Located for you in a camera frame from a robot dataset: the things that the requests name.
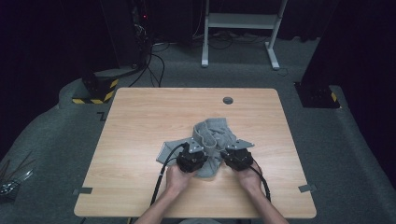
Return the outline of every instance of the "dark background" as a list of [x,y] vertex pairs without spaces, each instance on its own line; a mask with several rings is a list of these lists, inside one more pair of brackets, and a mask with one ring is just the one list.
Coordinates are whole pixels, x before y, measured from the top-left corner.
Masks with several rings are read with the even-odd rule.
[[[172,18],[170,15],[176,19],[180,15],[189,18],[173,23],[167,21],[169,26],[164,26],[164,31],[159,30],[158,33],[188,43],[190,40],[186,37],[192,35],[199,23],[197,15],[200,15],[200,7],[197,6],[201,3],[196,0],[166,2],[169,6],[164,6],[163,10],[176,11],[164,13],[169,15],[169,20]],[[258,8],[276,10],[279,1],[252,0],[247,3],[227,0],[211,3],[213,10],[222,12],[243,10],[245,13],[262,13],[257,11]],[[16,0],[2,1],[0,4],[3,64],[0,156],[3,158],[24,127],[58,103],[60,89],[81,76],[64,43],[65,27],[60,16],[63,12],[60,1]],[[387,0],[289,1],[278,37],[292,39],[299,36],[302,41],[322,37],[308,65],[308,70],[313,72],[304,77],[304,82],[342,87],[367,144],[393,186],[396,186],[393,165],[396,159],[396,119],[393,117],[396,113],[393,103],[396,95],[394,5]],[[155,14],[155,10],[158,8],[153,10],[153,19],[155,15],[160,19],[161,13]],[[87,11],[87,16],[92,13],[97,11]],[[103,27],[104,22],[99,20],[97,23]],[[73,21],[73,24],[81,25],[78,21]],[[189,27],[186,29],[188,33],[183,35],[182,31],[186,30],[179,25]],[[201,22],[198,34],[202,33],[203,25]],[[92,37],[94,30],[91,28],[91,25],[87,26],[86,35],[90,36],[92,43],[108,39],[107,30]],[[92,71],[99,69],[95,68],[92,59],[85,60],[90,62]],[[113,66],[116,65],[108,64],[100,69]]]

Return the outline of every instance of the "wooden table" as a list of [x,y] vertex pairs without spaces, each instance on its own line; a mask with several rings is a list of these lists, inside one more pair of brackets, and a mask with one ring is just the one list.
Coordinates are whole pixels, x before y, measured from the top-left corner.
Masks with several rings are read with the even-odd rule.
[[[232,97],[233,103],[223,103]],[[271,89],[121,88],[108,113],[75,213],[80,217],[140,217],[149,207],[165,141],[190,137],[209,118],[226,118],[262,167],[274,206],[284,217],[316,215],[282,105]],[[166,179],[160,188],[164,190]],[[215,177],[194,178],[166,217],[258,217],[224,163]]]

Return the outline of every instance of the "human arm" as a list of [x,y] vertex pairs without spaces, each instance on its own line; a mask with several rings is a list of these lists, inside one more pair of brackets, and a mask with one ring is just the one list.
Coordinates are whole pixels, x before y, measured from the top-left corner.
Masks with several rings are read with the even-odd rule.
[[[255,162],[252,167],[257,171],[260,169]],[[265,224],[289,223],[265,197],[262,192],[262,181],[254,171],[246,169],[234,172]]]
[[135,224],[161,223],[167,208],[189,185],[195,173],[184,173],[178,165],[169,166],[166,171],[166,189],[157,201],[136,221]]

